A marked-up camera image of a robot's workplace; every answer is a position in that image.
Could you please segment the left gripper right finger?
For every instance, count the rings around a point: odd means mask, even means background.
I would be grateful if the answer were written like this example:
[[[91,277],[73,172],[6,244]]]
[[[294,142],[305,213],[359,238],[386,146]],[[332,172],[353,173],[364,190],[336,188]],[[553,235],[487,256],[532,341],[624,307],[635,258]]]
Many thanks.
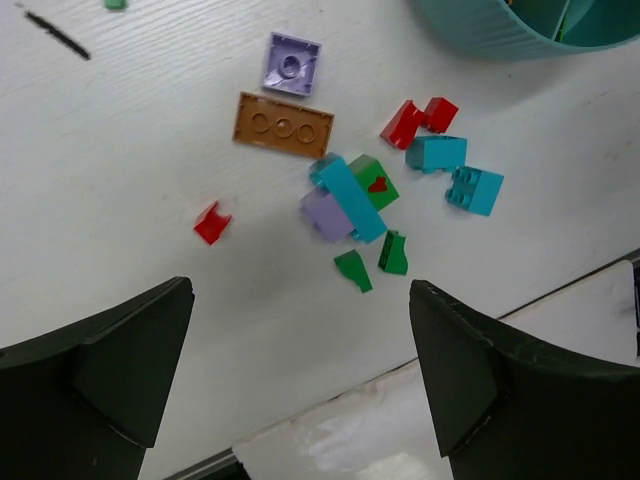
[[[522,332],[434,284],[411,327],[439,451],[457,479],[635,479],[639,371]]]

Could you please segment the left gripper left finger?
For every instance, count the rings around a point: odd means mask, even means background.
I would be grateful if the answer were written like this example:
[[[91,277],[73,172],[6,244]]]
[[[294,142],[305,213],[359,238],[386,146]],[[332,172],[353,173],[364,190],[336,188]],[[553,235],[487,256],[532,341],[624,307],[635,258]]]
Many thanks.
[[[135,479],[156,443],[195,301],[174,277],[1,350],[4,479]]]

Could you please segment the long teal lego brick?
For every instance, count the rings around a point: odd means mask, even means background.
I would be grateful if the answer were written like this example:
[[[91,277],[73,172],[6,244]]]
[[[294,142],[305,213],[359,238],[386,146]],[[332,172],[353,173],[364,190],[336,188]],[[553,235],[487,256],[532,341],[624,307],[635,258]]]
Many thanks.
[[[315,187],[334,197],[353,225],[356,240],[369,244],[387,232],[388,227],[343,157],[328,153],[312,165],[309,178]]]

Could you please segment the green lego cube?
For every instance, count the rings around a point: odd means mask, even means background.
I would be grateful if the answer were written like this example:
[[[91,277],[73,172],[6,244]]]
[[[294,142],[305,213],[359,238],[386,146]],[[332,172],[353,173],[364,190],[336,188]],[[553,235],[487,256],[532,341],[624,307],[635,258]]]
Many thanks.
[[[349,163],[349,168],[377,211],[399,198],[399,193],[380,161],[362,154]]]

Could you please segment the lilac lego brick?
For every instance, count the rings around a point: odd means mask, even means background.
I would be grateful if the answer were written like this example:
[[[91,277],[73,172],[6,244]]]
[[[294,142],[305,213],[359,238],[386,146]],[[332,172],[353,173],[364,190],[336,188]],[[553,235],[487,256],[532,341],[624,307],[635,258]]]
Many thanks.
[[[341,241],[355,230],[342,207],[327,190],[313,189],[301,199],[300,204],[307,220],[328,242]]]

